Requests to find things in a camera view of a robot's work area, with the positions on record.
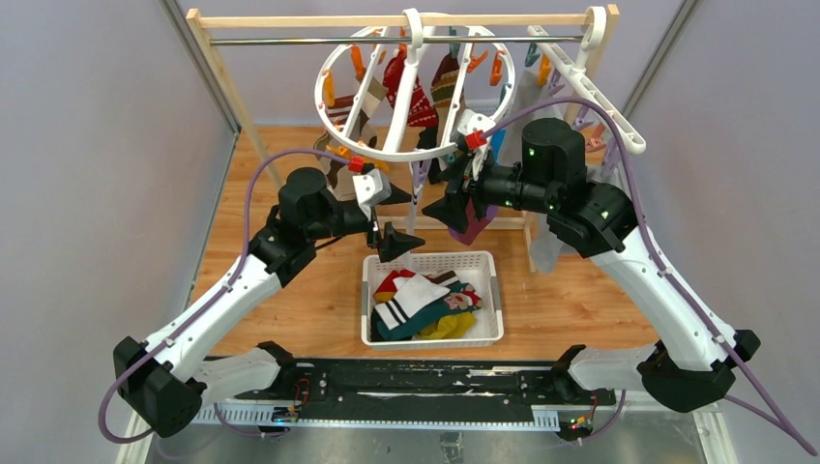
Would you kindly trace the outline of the purple striped sock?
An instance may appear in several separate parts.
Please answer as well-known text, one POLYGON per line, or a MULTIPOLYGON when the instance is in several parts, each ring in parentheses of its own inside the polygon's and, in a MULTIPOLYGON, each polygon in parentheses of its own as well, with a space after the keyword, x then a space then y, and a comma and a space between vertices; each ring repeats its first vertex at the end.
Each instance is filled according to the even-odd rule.
POLYGON ((466 214, 468 217, 468 226, 465 232, 458 232, 452 228, 448 229, 450 236, 457 242, 470 246, 477 237, 486 229, 486 227, 495 220, 498 213, 498 207, 490 205, 487 207, 485 216, 481 219, 476 217, 475 208, 472 202, 466 206, 466 214))

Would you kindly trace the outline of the round white clip hanger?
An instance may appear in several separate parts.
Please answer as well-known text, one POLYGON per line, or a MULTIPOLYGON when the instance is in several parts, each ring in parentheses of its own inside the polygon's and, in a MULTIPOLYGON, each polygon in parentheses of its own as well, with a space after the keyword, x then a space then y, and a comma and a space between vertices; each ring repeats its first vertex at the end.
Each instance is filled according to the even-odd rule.
MULTIPOLYGON (((374 16, 367 22, 367 26, 351 37, 393 37, 387 18, 374 16)), ((389 129, 381 148, 372 148, 365 141, 354 137, 353 128, 359 115, 369 104, 378 105, 381 98, 370 90, 373 73, 378 64, 386 44, 340 44, 326 59, 314 86, 314 105, 330 137, 340 146, 350 149, 357 155, 375 160, 391 162, 411 162, 417 160, 439 159, 456 151, 454 141, 456 125, 453 116, 446 122, 443 138, 433 148, 419 148, 420 133, 424 128, 407 126, 407 115, 411 101, 413 86, 418 77, 418 68, 427 49, 432 44, 421 44, 421 40, 428 36, 496 36, 486 29, 480 22, 473 24, 466 18, 450 14, 421 14, 415 9, 406 9, 398 17, 396 28, 400 29, 397 37, 408 37, 412 44, 397 44, 397 49, 406 53, 405 69, 400 79, 395 99, 395 107, 389 129), (338 122, 331 116, 331 109, 337 103, 333 82, 333 66, 344 52, 350 52, 354 59, 360 86, 353 95, 349 105, 349 112, 343 122, 338 122)), ((487 53, 476 55, 473 48, 476 43, 463 43, 465 48, 456 54, 459 61, 459 72, 456 79, 451 108, 456 109, 463 93, 466 76, 480 63, 488 58, 487 53)), ((513 90, 516 81, 515 66, 507 48, 509 43, 486 43, 494 48, 492 57, 492 71, 490 84, 503 90, 504 95, 500 103, 503 107, 512 103, 513 90)))

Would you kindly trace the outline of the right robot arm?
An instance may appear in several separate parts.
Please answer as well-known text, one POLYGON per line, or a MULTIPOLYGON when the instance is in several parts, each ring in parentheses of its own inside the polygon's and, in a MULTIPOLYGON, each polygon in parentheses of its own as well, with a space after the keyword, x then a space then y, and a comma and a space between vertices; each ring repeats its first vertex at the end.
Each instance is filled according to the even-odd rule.
POLYGON ((723 399, 735 369, 759 348, 757 335, 722 322, 657 263, 628 195, 588 178, 580 132, 540 118, 524 126, 521 151, 519 162, 488 163, 474 179, 467 158, 459 159, 445 171, 442 198, 424 214, 460 233, 490 206, 544 215, 548 230, 616 281, 659 337, 633 349, 572 346, 554 364, 555 394, 574 403, 589 391, 641 391, 680 413, 723 399))

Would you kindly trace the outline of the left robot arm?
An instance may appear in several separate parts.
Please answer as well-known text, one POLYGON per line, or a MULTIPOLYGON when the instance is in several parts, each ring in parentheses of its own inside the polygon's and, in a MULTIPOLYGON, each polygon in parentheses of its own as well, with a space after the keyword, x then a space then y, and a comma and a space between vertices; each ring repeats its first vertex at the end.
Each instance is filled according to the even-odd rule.
POLYGON ((290 283, 327 239, 362 234, 383 258, 397 258, 424 240, 380 225, 378 205, 409 203, 375 168, 354 176, 354 197, 339 201, 317 168, 291 172, 265 225, 221 280, 161 330, 142 341, 127 336, 113 350, 115 393, 148 424, 144 437, 171 437, 204 407, 264 390, 282 399, 296 388, 291 355, 261 342, 241 356, 208 360, 212 348, 253 308, 290 283))

